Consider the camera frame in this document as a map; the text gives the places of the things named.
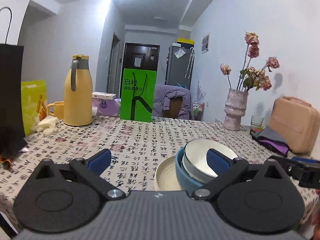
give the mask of metal screw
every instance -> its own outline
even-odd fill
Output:
[[[197,197],[207,197],[211,194],[210,190],[206,188],[197,189],[194,193]]]
[[[121,197],[124,193],[119,189],[112,189],[107,192],[107,195],[111,198]]]

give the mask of dark brown door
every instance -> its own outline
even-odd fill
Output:
[[[145,45],[138,43],[125,44],[124,60],[121,73],[120,96],[122,91],[122,78],[124,69],[129,68],[157,71],[159,50],[160,46],[158,45]]]

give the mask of crumpled tissue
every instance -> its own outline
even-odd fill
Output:
[[[42,121],[35,118],[34,125],[30,128],[30,130],[36,132],[43,131],[44,135],[50,135],[58,131],[58,128],[56,127],[57,123],[59,123],[58,118],[50,115],[44,118]]]

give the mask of gray cloth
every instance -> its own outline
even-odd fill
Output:
[[[267,138],[272,141],[276,142],[282,142],[288,145],[287,141],[276,131],[272,130],[268,125],[265,127],[265,129],[256,132],[254,135],[255,138],[259,138],[260,136]]]
[[[182,87],[159,84],[155,86],[152,116],[162,117],[163,111],[170,108],[170,100],[178,97],[182,97],[182,107],[178,119],[194,120],[190,91]]]

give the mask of small white box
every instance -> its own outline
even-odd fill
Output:
[[[93,92],[92,97],[99,98],[99,99],[113,100],[116,98],[116,94],[109,94],[109,93],[103,93],[103,92]]]

